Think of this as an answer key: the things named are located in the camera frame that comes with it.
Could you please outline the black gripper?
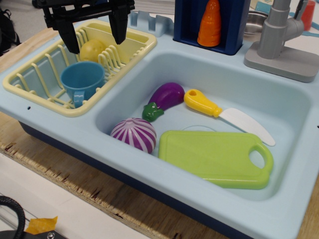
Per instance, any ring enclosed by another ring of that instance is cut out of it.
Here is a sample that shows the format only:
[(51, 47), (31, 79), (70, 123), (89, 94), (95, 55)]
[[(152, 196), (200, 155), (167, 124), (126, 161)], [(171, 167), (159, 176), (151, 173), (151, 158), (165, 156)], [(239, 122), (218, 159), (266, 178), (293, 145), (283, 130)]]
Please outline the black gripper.
[(128, 14), (135, 9), (133, 0), (33, 0), (44, 12), (47, 27), (57, 28), (69, 52), (79, 54), (74, 22), (109, 16), (112, 35), (117, 44), (126, 39)]

